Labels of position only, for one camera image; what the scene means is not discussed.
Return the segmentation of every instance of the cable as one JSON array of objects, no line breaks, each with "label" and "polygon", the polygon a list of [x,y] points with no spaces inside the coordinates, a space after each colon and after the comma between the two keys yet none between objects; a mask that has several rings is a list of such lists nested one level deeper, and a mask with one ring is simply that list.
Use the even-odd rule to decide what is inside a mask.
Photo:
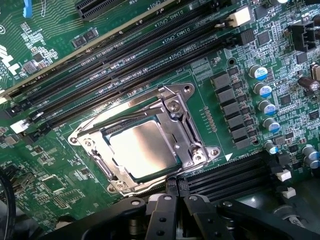
[{"label": "cable", "polygon": [[13,236],[16,220],[16,199],[15,192],[6,173],[0,168],[0,183],[6,198],[6,225],[4,230],[4,240],[10,240]]}]

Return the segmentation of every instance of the cpu socket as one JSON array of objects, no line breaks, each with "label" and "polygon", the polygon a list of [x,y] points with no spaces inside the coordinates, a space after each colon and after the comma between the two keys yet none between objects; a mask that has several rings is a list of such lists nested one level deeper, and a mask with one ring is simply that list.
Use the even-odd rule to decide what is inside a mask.
[{"label": "cpu socket", "polygon": [[109,192],[143,193],[219,156],[218,147],[204,146],[189,113],[194,92],[190,83],[154,88],[82,122],[68,141],[92,156]]}]

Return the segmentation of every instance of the green pcb surface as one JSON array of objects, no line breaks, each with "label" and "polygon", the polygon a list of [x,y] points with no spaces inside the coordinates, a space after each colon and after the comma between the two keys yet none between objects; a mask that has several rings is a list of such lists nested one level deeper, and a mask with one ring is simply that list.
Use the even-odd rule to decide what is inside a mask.
[{"label": "green pcb surface", "polygon": [[[79,18],[75,2],[72,0],[33,1],[32,19],[23,18],[23,1],[6,0],[0,3],[0,45],[3,47],[2,50],[6,49],[7,55],[12,56],[13,60],[10,61],[10,65],[18,64],[19,66],[16,74],[13,74],[0,61],[0,87],[7,89],[29,77],[27,73],[21,71],[21,67],[25,62],[33,59],[32,48],[37,48],[36,52],[40,52],[46,61],[52,64],[75,51],[72,40],[83,35],[86,31],[96,29],[102,36],[161,2],[163,1],[125,1],[91,22]],[[126,40],[122,40],[123,44],[129,44],[139,35],[147,34],[157,28],[159,23],[187,14],[207,2],[210,1],[195,0],[188,1],[188,4],[181,1],[169,18],[164,14],[163,18],[159,18],[157,24],[146,26],[139,30],[139,34],[137,31],[136,35],[133,33],[126,37]],[[226,34],[239,33],[248,28],[254,30],[256,39],[245,46],[236,46],[232,49],[222,48],[201,59],[196,59],[191,64],[177,68],[157,81],[151,82],[134,94],[141,94],[152,88],[170,84],[192,83],[195,86],[195,93],[187,102],[192,119],[205,146],[217,146],[221,149],[220,156],[199,171],[209,170],[229,161],[236,161],[264,151],[263,143],[266,140],[293,133],[293,137],[285,139],[285,143],[279,145],[278,148],[289,152],[292,163],[301,163],[299,168],[292,170],[292,180],[301,181],[311,176],[310,168],[303,163],[301,148],[306,144],[311,144],[318,150],[320,119],[319,112],[314,119],[310,119],[309,116],[310,112],[319,111],[319,94],[315,92],[312,96],[305,96],[304,89],[297,84],[299,79],[297,72],[302,71],[300,74],[310,77],[310,64],[320,60],[320,51],[317,48],[308,52],[306,54],[307,61],[298,64],[297,55],[300,55],[301,52],[294,49],[288,26],[297,21],[311,20],[314,15],[319,13],[319,8],[317,5],[305,6],[303,1],[289,1],[283,5],[267,5],[266,15],[256,19],[255,9],[262,4],[264,3],[260,1],[239,1],[217,13],[199,16],[201,21],[190,23],[185,28],[181,26],[180,34],[176,35],[175,39],[188,36],[192,27],[196,29],[196,26],[201,26],[204,22],[209,23],[242,5],[248,5],[251,8],[253,18],[250,24],[240,28],[227,28],[214,32],[212,36],[203,40],[204,42],[197,42],[195,45],[204,44]],[[264,44],[259,43],[259,38],[257,38],[257,35],[261,33],[268,33],[269,36],[269,40]],[[159,39],[152,46],[146,47],[145,50],[141,49],[141,57],[148,55],[149,52],[160,50],[172,39]],[[189,50],[181,46],[177,47],[175,51],[176,54],[171,57],[178,59],[187,54]],[[170,61],[171,58],[164,59],[161,64],[170,64]],[[253,85],[257,83],[257,80],[248,75],[248,69],[254,64],[260,64],[269,71],[265,83],[272,88],[272,95],[268,97],[268,100],[277,109],[273,117],[281,125],[278,133],[270,133],[262,126],[262,121],[266,116],[257,107],[262,98],[253,92]],[[232,89],[236,97],[246,95],[246,99],[239,102],[239,106],[241,109],[250,108],[250,112],[243,115],[244,121],[253,120],[251,124],[246,126],[247,131],[257,130],[257,133],[250,137],[251,145],[242,149],[237,149],[235,146],[215,93],[216,89],[210,80],[213,75],[235,67],[237,67],[238,73],[230,76]],[[107,66],[103,70],[108,71],[108,68],[111,66]],[[69,69],[68,72],[44,82],[39,89],[63,77],[63,74],[73,71],[74,69]],[[24,119],[34,110],[53,101],[64,99],[68,94],[76,91],[76,87],[63,89],[59,94],[47,99],[46,103],[34,105],[31,109],[12,119],[0,119],[1,135],[5,137],[14,135],[10,125]],[[288,95],[290,95],[290,101],[281,101],[281,98]],[[7,109],[26,96],[28,93],[2,104],[0,108]],[[100,96],[95,92],[84,94],[82,98],[57,109],[55,114],[63,114],[69,109]],[[128,94],[117,101],[122,103],[131,97],[132,94]],[[109,109],[112,104],[110,102],[103,108]],[[69,214],[80,219],[109,207],[122,197],[120,194],[107,192],[106,188],[109,183],[99,167],[88,157],[82,147],[71,146],[68,143],[68,136],[74,129],[82,121],[95,114],[93,111],[84,112],[77,118],[56,127],[33,145],[26,145],[23,140],[15,144],[4,142],[0,145],[0,165],[2,167],[15,164],[22,173],[32,172],[36,176],[36,180],[28,188],[17,193],[17,204],[46,231],[54,229],[55,221],[61,215]],[[37,126],[53,117],[54,114],[47,116],[46,119],[32,125],[27,132],[31,133]],[[290,152],[289,148],[295,145],[297,145],[297,150]]]}]

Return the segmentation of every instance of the black cable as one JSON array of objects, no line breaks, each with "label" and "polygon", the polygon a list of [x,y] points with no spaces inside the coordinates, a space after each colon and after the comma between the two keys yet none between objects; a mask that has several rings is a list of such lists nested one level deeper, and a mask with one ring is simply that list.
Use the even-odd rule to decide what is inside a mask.
[{"label": "black cable", "polygon": [[16,220],[16,199],[15,192],[10,182],[9,177],[6,173],[0,168],[0,183],[3,188],[3,192],[6,198],[6,209],[7,209],[7,218],[6,225],[3,231],[4,240],[12,239],[14,229],[15,229],[15,220]]}]

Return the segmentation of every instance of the motherboard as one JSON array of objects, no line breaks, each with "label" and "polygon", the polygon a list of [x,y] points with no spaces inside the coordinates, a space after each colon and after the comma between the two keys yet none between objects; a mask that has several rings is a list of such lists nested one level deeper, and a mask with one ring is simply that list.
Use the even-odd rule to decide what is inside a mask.
[{"label": "motherboard", "polygon": [[288,186],[318,167],[317,1],[25,2],[0,2],[0,166],[45,231],[168,176],[258,191],[258,153]]}]

